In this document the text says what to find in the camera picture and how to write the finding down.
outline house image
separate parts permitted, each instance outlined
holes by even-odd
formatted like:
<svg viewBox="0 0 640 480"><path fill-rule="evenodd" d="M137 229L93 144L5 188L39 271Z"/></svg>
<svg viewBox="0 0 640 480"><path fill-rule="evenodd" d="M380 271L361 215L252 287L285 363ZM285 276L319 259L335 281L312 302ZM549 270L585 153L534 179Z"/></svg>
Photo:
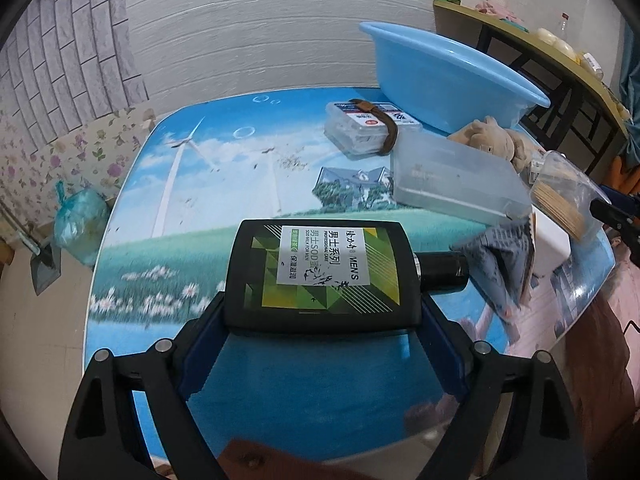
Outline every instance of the house image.
<svg viewBox="0 0 640 480"><path fill-rule="evenodd" d="M322 168L313 193L323 206L346 210L380 208L395 204L392 183L391 172L384 167L370 171Z"/></svg>

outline white wall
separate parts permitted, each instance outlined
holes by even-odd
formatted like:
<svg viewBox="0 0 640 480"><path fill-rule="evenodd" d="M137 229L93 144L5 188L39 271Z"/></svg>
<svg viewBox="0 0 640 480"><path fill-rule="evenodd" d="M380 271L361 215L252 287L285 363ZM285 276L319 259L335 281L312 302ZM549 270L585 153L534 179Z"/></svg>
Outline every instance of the white wall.
<svg viewBox="0 0 640 480"><path fill-rule="evenodd" d="M479 0L463 0L473 6ZM610 0L510 0L532 29L570 16L569 40L610 78L620 14ZM127 0L130 42L157 113L275 88L375 84L362 20L434 30L432 0Z"/></svg>

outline blue plastic basin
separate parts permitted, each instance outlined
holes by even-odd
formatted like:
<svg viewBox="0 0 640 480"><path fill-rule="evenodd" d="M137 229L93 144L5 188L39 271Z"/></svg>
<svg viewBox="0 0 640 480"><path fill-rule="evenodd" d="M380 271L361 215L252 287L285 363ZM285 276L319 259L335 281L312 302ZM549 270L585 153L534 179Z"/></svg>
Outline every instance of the blue plastic basin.
<svg viewBox="0 0 640 480"><path fill-rule="evenodd" d="M492 116L512 128L528 110L549 107L532 82L494 58L426 30L362 22L376 45L380 88L402 110L453 133Z"/></svg>

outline clear glass bottle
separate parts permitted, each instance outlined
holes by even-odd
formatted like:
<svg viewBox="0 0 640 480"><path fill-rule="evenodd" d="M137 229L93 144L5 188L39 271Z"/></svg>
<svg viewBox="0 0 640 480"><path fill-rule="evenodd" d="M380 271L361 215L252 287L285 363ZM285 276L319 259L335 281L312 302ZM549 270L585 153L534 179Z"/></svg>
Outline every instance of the clear glass bottle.
<svg viewBox="0 0 640 480"><path fill-rule="evenodd" d="M562 17L558 22L558 26L556 27L556 36L563 41L566 41L566 28L569 23L569 15L562 13Z"/></svg>

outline gray brick wallpaper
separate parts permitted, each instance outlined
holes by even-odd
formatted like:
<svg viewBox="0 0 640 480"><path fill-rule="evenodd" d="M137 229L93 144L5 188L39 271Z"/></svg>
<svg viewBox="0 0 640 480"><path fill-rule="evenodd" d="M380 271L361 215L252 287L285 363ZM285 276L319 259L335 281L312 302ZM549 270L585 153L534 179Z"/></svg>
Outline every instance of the gray brick wallpaper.
<svg viewBox="0 0 640 480"><path fill-rule="evenodd" d="M0 98L30 153L147 101L125 0L32 0L0 50Z"/></svg>

